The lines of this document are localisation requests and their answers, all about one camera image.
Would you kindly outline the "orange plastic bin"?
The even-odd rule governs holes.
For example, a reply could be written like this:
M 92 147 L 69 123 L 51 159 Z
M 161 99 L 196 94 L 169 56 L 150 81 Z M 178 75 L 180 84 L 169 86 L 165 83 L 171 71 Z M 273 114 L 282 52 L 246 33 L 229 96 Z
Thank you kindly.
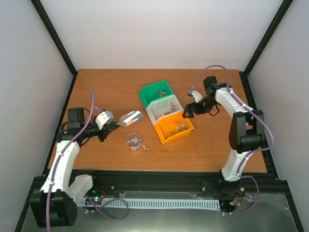
M 161 144 L 173 143 L 175 140 L 188 137 L 194 129 L 189 118 L 183 118 L 183 111 L 159 119 L 154 125 Z

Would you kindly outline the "silver metal scoop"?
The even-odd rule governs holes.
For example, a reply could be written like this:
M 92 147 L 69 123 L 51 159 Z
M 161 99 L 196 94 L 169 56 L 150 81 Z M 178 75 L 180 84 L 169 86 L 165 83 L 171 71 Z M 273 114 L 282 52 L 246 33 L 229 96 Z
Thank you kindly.
M 143 118 L 143 113 L 141 111 L 131 111 L 121 116 L 118 123 L 116 124 L 127 128 L 142 118 Z

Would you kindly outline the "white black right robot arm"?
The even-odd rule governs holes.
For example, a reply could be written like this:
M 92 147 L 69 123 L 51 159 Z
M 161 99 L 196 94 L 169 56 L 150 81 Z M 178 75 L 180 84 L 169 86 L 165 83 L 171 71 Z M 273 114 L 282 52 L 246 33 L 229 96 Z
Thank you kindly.
M 228 135 L 231 151 L 225 166 L 219 172 L 216 190 L 226 196 L 235 184 L 241 179 L 244 166 L 252 152 L 259 149 L 265 141 L 263 126 L 264 113 L 254 110 L 244 103 L 228 83 L 218 83 L 215 76 L 209 76 L 203 81 L 206 96 L 198 91 L 191 90 L 188 96 L 193 102 L 186 105 L 184 118 L 193 118 L 196 115 L 210 114 L 213 108 L 222 106 L 231 116 L 231 125 Z

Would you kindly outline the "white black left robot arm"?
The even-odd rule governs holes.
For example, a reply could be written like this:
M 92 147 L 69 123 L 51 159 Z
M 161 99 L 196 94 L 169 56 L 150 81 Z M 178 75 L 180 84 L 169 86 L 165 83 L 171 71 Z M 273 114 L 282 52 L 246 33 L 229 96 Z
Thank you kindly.
M 57 135 L 56 155 L 48 177 L 39 191 L 32 193 L 29 203 L 40 228 L 72 226 L 77 219 L 77 204 L 92 188 L 88 174 L 77 176 L 70 183 L 74 161 L 81 147 L 92 137 L 103 142 L 119 124 L 110 111 L 97 116 L 84 116 L 84 108 L 68 110 L 68 120 Z

